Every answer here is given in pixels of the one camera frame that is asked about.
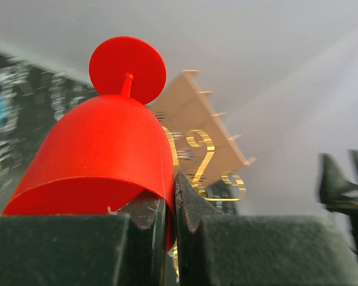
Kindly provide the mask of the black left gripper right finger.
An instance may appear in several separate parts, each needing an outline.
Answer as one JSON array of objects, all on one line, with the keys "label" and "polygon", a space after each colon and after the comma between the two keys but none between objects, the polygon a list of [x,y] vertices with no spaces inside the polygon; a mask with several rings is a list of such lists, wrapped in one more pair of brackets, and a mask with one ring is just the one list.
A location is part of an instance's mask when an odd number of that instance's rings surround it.
[{"label": "black left gripper right finger", "polygon": [[181,285],[358,285],[340,230],[318,216],[232,216],[175,180]]}]

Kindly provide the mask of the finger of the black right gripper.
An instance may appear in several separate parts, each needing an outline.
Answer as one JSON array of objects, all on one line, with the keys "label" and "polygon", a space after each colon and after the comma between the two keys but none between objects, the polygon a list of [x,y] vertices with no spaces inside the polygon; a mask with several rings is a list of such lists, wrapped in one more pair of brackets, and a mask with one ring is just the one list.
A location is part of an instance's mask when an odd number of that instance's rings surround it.
[{"label": "finger of the black right gripper", "polygon": [[[350,157],[358,176],[358,150],[350,150]],[[321,173],[319,201],[329,212],[350,217],[351,231],[358,256],[358,184],[350,182],[334,158],[328,153],[319,154]]]}]

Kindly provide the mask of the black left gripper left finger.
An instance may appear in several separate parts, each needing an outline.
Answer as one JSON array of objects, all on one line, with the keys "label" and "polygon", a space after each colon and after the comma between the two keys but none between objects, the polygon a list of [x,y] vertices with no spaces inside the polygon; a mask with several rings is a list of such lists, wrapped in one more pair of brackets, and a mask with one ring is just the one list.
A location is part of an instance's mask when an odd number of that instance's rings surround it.
[{"label": "black left gripper left finger", "polygon": [[0,285],[163,285],[166,204],[143,191],[114,214],[0,218]]}]

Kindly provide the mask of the red wine glass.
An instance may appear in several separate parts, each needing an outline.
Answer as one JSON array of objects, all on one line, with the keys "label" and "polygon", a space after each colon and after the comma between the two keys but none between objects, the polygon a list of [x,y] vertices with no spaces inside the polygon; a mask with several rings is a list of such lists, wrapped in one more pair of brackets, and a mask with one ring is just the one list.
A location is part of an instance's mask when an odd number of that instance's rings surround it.
[{"label": "red wine glass", "polygon": [[118,36],[89,61],[97,96],[50,130],[2,217],[102,218],[142,193],[166,207],[166,247],[175,241],[174,166],[165,130],[147,108],[166,84],[166,66],[149,43]]}]

